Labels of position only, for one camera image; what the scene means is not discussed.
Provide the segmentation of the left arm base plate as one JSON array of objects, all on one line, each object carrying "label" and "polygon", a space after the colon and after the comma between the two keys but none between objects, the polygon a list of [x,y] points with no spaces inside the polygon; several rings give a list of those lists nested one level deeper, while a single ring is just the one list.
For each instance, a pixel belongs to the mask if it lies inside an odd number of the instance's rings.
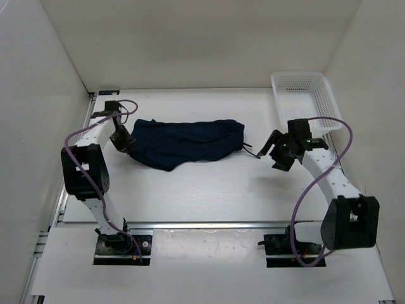
[{"label": "left arm base plate", "polygon": [[97,243],[94,250],[94,265],[149,266],[153,247],[153,236],[122,233],[107,235],[95,229]]}]

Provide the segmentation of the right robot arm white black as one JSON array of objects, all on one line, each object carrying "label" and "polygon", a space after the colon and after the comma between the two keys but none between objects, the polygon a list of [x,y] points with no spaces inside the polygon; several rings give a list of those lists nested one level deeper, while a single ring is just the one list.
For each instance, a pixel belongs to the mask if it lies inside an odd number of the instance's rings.
[{"label": "right robot arm white black", "polygon": [[[286,133],[274,130],[258,155],[270,155],[273,168],[283,172],[298,161],[314,179],[294,207],[289,234],[284,237],[288,251],[299,253],[307,243],[323,245],[330,251],[371,248],[376,244],[378,200],[362,194],[347,179],[327,143],[313,137],[309,119],[289,120]],[[297,209],[313,186],[319,186],[327,201],[324,219],[298,222]]]}]

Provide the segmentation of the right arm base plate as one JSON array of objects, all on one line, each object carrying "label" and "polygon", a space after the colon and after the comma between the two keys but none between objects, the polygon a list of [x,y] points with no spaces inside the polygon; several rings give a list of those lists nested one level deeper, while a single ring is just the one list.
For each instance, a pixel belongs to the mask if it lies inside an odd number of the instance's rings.
[{"label": "right arm base plate", "polygon": [[[290,224],[270,222],[262,226],[263,237],[258,246],[265,250],[267,268],[299,268],[300,262],[293,254],[290,242]],[[294,240],[297,254],[305,264],[311,264],[320,257],[315,267],[325,267],[325,258],[333,253],[317,243]]]}]

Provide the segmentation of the navy blue shorts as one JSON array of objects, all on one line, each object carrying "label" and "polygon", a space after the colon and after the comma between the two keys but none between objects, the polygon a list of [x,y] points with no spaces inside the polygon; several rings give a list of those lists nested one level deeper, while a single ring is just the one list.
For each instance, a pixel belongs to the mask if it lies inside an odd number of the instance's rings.
[{"label": "navy blue shorts", "polygon": [[244,128],[232,119],[183,123],[138,119],[129,156],[166,172],[183,163],[216,162],[249,146]]}]

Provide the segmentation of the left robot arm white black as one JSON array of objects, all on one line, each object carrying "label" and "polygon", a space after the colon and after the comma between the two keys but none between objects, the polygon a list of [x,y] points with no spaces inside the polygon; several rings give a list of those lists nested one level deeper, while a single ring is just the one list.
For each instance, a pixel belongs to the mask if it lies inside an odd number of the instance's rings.
[{"label": "left robot arm white black", "polygon": [[95,218],[96,233],[104,245],[119,254],[127,254],[135,247],[127,221],[118,214],[108,195],[110,179],[103,149],[111,142],[115,149],[127,155],[134,150],[135,139],[125,127],[122,116],[128,117],[124,100],[106,101],[103,111],[90,117],[89,126],[65,139],[61,163],[65,189],[81,201]]}]

